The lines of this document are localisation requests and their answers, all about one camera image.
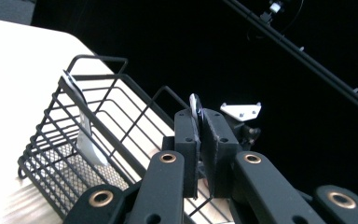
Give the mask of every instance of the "brass ring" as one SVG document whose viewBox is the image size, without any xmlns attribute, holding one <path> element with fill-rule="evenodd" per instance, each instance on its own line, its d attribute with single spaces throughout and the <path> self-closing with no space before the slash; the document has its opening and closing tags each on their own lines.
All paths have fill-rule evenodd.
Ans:
<svg viewBox="0 0 358 224">
<path fill-rule="evenodd" d="M 103 195 L 102 200 L 97 200 L 97 197 Z M 113 193 L 109 190 L 95 191 L 89 196 L 89 204 L 93 207 L 104 207 L 113 200 Z"/>
<path fill-rule="evenodd" d="M 176 157 L 173 154 L 166 153 L 166 154 L 161 155 L 159 157 L 159 160 L 162 162 L 165 162 L 165 163 L 171 163 L 171 162 L 176 161 Z"/>
<path fill-rule="evenodd" d="M 261 158 L 256 156 L 256 155 L 253 155 L 253 154 L 245 155 L 243 157 L 243 159 L 246 160 L 247 162 L 250 162 L 250 163 L 253 163 L 253 164 L 257 164 L 257 163 L 261 162 Z"/>
<path fill-rule="evenodd" d="M 337 198 L 335 198 L 335 196 L 340 197 L 345 202 L 339 201 Z M 343 193 L 332 191 L 327 194 L 327 198 L 332 203 L 334 203 L 335 205 L 340 206 L 342 208 L 353 209 L 356 207 L 356 202 L 354 201 L 354 199 L 352 199 L 350 196 L 345 195 Z"/>
</svg>

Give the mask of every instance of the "gray floor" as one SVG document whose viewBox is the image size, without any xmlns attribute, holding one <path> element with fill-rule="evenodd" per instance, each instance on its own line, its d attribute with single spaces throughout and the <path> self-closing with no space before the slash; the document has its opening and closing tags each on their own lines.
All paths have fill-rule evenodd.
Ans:
<svg viewBox="0 0 358 224">
<path fill-rule="evenodd" d="M 0 0 L 0 21 L 31 24 L 34 13 L 32 0 Z"/>
</svg>

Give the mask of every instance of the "basket handle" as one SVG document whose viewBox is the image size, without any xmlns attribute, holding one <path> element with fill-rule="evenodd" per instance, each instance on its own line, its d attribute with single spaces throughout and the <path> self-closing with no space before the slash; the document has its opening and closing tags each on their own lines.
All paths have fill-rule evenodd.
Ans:
<svg viewBox="0 0 358 224">
<path fill-rule="evenodd" d="M 75 63 L 79 59 L 98 59 L 103 62 L 113 62 L 113 63 L 123 63 L 120 70 L 118 71 L 118 74 L 121 74 L 124 69 L 126 69 L 127 64 L 129 63 L 128 59 L 126 58 L 120 58 L 120 57 L 111 57 L 111 56 L 100 56 L 100 55 L 88 55 L 88 54 L 79 54 L 76 55 L 75 58 L 69 63 L 68 68 L 66 69 L 66 72 L 69 74 L 71 73 L 72 69 L 75 66 Z"/>
</svg>

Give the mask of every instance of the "black wire basket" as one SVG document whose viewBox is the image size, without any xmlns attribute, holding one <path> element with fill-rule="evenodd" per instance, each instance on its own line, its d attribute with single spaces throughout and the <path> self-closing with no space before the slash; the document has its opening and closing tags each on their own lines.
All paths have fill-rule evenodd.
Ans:
<svg viewBox="0 0 358 224">
<path fill-rule="evenodd" d="M 87 189 L 109 184 L 125 190 L 142 180 L 150 158 L 161 150 L 163 137 L 173 135 L 173 120 L 156 103 L 163 92 L 178 106 L 188 108 L 168 87 L 149 97 L 122 74 L 128 63 L 123 58 L 79 55 L 63 73 L 70 74 L 75 63 L 85 58 L 122 66 L 116 74 L 73 75 L 86 102 L 61 77 L 41 123 L 36 126 L 36 134 L 18 160 L 19 177 L 29 177 L 62 219 Z M 81 116 L 89 120 L 90 133 L 82 125 Z M 102 153 L 107 165 L 95 164 L 79 149 L 80 133 Z M 186 199 L 186 213 L 197 211 L 195 217 L 213 223 L 213 218 L 200 207 L 207 203 L 208 211 L 220 214 L 220 221 L 230 221 L 221 211 L 221 202 L 208 199 L 207 195 L 207 190 L 199 189 L 197 201 Z"/>
</svg>

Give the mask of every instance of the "white mounting plate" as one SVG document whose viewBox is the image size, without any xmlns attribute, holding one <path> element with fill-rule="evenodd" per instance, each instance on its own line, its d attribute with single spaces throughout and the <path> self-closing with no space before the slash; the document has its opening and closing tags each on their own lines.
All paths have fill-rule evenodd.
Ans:
<svg viewBox="0 0 358 224">
<path fill-rule="evenodd" d="M 257 103 L 257 105 L 226 105 L 224 103 L 220 106 L 220 110 L 238 121 L 257 118 L 260 109 L 260 103 Z"/>
</svg>

